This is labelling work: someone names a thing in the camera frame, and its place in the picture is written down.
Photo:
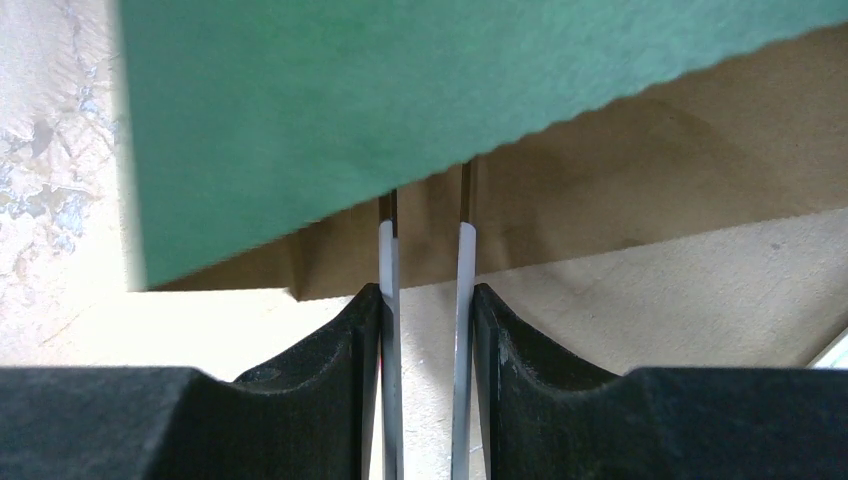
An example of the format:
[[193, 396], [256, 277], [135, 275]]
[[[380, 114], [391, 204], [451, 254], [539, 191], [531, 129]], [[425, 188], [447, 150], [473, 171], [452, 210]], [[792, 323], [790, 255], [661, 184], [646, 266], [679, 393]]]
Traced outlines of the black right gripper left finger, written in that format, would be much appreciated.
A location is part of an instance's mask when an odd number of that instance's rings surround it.
[[1, 372], [5, 479], [364, 479], [383, 298], [231, 382], [188, 367]]

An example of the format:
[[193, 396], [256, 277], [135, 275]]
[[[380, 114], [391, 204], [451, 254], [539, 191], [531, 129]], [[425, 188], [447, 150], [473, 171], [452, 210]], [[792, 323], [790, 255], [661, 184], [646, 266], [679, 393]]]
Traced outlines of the green paper bag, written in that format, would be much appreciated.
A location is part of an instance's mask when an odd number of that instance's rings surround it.
[[843, 1], [120, 1], [137, 284], [727, 58]]

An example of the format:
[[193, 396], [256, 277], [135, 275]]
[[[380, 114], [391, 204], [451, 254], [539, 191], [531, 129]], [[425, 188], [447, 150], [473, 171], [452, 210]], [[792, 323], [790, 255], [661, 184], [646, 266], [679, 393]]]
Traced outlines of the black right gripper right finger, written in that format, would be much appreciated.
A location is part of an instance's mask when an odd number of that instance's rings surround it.
[[472, 300], [491, 479], [843, 479], [847, 374], [638, 368], [573, 354], [486, 284]]

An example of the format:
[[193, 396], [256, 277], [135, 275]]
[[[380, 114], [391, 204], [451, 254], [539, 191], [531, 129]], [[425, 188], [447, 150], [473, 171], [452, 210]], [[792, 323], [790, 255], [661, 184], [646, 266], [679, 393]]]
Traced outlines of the metal tongs white grips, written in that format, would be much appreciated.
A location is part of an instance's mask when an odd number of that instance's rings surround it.
[[[471, 373], [476, 278], [477, 230], [472, 224], [476, 194], [476, 165], [461, 168], [460, 224], [456, 279], [456, 329], [451, 427], [450, 477], [469, 477]], [[398, 194], [378, 199], [378, 284], [388, 316], [382, 321], [380, 369], [382, 383], [383, 477], [404, 477], [402, 373], [400, 346], [400, 255], [397, 228]]]

